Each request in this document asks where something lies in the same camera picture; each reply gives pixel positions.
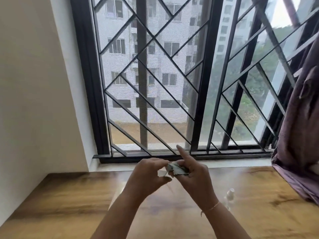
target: wood grain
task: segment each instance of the wood grain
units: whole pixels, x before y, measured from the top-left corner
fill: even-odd
[[[5,239],[89,239],[130,172],[52,174],[0,227]],[[210,169],[217,196],[235,189],[232,213],[252,238],[319,238],[319,208],[271,167]],[[129,239],[215,238],[174,179],[141,205]]]

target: sky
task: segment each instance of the sky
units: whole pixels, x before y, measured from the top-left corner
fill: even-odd
[[[292,1],[295,6],[295,9],[297,10],[300,4],[300,0],[292,0]],[[286,11],[286,7],[283,0],[277,0],[271,25],[273,28],[285,27],[285,26],[291,25],[291,21]]]

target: person's right hand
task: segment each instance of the person's right hand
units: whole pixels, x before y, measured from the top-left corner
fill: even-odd
[[[181,146],[176,147],[183,158],[177,161],[178,164],[188,168],[190,173],[189,176],[177,175],[175,177],[202,211],[211,209],[218,203],[218,199],[214,193],[207,166],[196,161]]]

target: thin string bracelet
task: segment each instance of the thin string bracelet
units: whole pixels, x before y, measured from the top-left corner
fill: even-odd
[[[200,213],[200,217],[202,216],[203,213],[206,213],[206,212],[209,212],[209,211],[213,210],[219,203],[220,203],[220,201],[218,201],[218,203],[216,205],[214,205],[212,208],[208,209],[207,211],[202,211]]]

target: beige wall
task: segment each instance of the beige wall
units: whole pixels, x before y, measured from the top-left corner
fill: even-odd
[[[46,174],[89,170],[80,67],[68,0],[0,0],[0,225]]]

